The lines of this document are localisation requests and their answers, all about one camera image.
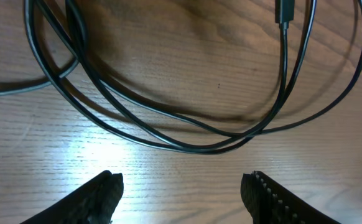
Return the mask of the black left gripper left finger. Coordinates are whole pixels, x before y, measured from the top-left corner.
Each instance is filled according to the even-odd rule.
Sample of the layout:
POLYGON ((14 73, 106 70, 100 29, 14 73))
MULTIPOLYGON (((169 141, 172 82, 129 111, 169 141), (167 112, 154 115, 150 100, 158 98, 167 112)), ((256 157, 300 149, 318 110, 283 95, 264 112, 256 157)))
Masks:
POLYGON ((22 224, 110 223, 123 192, 123 175, 105 170, 22 224))

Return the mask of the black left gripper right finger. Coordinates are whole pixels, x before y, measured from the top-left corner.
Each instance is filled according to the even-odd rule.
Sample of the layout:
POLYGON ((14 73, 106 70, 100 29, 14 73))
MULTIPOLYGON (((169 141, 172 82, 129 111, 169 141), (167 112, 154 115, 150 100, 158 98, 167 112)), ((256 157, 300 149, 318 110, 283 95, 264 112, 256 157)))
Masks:
POLYGON ((243 175, 240 193, 255 224, 338 224, 261 171, 243 175))

